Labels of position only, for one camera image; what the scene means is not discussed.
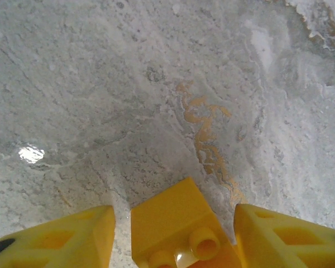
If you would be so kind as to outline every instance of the yellow lego brick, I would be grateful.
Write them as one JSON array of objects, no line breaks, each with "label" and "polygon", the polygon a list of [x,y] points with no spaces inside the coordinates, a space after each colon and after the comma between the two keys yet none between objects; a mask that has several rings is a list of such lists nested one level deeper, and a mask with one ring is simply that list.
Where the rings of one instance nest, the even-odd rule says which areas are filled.
[{"label": "yellow lego brick", "polygon": [[0,268],[106,268],[115,218],[101,206],[0,239]]},{"label": "yellow lego brick", "polygon": [[198,261],[189,268],[241,268],[241,262],[230,243],[224,244],[216,257],[208,261]]},{"label": "yellow lego brick", "polygon": [[139,268],[185,268],[216,257],[221,245],[229,244],[192,178],[133,208],[131,230]]},{"label": "yellow lego brick", "polygon": [[247,204],[234,213],[244,268],[335,268],[335,230]]}]

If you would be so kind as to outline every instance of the gray textured surface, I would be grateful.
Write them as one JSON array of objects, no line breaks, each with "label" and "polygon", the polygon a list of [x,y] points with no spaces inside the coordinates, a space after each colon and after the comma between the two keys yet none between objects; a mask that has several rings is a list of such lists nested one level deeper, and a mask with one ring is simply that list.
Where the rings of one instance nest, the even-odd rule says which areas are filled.
[{"label": "gray textured surface", "polygon": [[0,0],[0,236],[113,204],[134,267],[130,207],[188,175],[230,236],[240,201],[335,228],[335,49],[293,8]]}]

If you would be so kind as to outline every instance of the stone surface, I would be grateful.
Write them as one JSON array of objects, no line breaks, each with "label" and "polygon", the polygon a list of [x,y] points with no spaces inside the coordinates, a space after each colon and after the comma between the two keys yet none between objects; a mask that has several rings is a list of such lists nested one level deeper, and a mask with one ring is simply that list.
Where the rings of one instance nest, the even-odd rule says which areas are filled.
[{"label": "stone surface", "polygon": [[130,208],[188,175],[230,237],[238,202],[335,228],[335,36],[300,19],[256,0],[0,0],[0,236],[112,204],[111,267],[135,267]]}]

